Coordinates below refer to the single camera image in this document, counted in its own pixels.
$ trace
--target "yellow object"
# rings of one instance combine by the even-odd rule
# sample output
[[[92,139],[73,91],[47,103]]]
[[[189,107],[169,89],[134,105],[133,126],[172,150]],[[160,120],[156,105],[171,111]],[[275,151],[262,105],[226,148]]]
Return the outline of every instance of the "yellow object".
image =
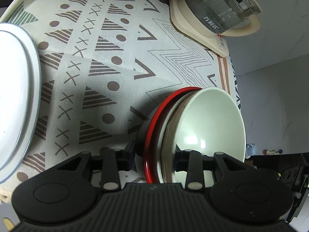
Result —
[[[14,223],[9,218],[4,218],[3,222],[5,226],[7,227],[8,231],[12,231],[13,228],[15,228]]]

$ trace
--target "brown dot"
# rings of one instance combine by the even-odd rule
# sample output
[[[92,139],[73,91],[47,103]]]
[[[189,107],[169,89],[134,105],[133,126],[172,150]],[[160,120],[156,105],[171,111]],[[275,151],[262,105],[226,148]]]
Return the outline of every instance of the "brown dot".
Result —
[[[114,123],[115,121],[115,117],[114,115],[110,114],[110,113],[106,113],[102,116],[102,121],[106,124],[111,124]]]
[[[117,35],[116,38],[117,38],[119,41],[122,41],[122,42],[124,42],[124,41],[127,40],[126,37],[123,36],[123,35]]]
[[[133,5],[131,5],[131,4],[126,4],[125,7],[126,7],[127,9],[133,9],[133,8],[134,8]]]
[[[120,86],[119,86],[119,84],[116,81],[109,81],[107,83],[107,88],[109,90],[116,91],[116,90],[119,90]]]
[[[125,19],[125,18],[121,18],[120,21],[123,22],[123,23],[125,23],[125,24],[128,24],[128,23],[129,23],[129,20],[128,20],[128,19]]]
[[[51,26],[51,27],[56,27],[56,26],[58,26],[59,25],[59,21],[52,21],[52,22],[50,22],[49,23],[49,25]]]
[[[108,151],[110,148],[109,147],[103,147],[100,149],[100,155],[103,155],[106,151]]]
[[[60,8],[62,8],[62,9],[67,9],[68,7],[70,7],[70,5],[68,5],[66,3],[60,5]]]
[[[48,42],[40,42],[40,43],[38,44],[38,48],[39,48],[40,50],[46,50],[48,46],[49,46]]]
[[[111,58],[111,61],[114,65],[121,65],[122,64],[122,59],[118,56],[113,56]]]
[[[26,181],[27,179],[29,179],[28,175],[26,175],[26,174],[23,173],[23,172],[18,172],[16,176],[17,176],[17,179],[18,179],[20,182],[24,182],[24,181]]]

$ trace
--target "tablecloth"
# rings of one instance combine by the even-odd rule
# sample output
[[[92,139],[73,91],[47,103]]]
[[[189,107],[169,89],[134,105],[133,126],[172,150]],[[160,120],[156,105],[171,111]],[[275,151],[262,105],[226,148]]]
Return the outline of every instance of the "tablecloth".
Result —
[[[14,0],[0,22],[31,35],[42,69],[35,135],[0,184],[0,200],[10,202],[18,184],[81,151],[123,149],[148,113],[182,87],[223,88],[240,109],[230,58],[176,30],[159,0]],[[122,186],[145,182],[143,159],[135,163],[120,172]]]

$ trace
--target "glass kettle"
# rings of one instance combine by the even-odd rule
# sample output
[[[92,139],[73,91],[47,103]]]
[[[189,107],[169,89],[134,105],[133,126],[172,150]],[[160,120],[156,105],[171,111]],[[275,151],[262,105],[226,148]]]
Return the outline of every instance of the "glass kettle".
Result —
[[[178,0],[178,7],[188,23],[208,38],[244,36],[260,28],[257,14],[262,9],[256,0]],[[232,28],[247,19],[247,25]]]

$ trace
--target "beige kettle base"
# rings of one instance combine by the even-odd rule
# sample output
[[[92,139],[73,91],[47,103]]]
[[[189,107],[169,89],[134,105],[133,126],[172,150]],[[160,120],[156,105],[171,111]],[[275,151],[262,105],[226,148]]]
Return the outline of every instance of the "beige kettle base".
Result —
[[[198,41],[202,45],[208,47],[212,51],[216,52],[221,57],[227,57],[229,55],[229,50],[227,46],[227,42],[224,38],[215,36],[213,38],[207,38],[197,32],[184,18],[182,13],[178,8],[178,0],[170,0],[170,12],[171,12],[171,20],[174,26],[185,33],[186,35],[192,37],[194,40]]]

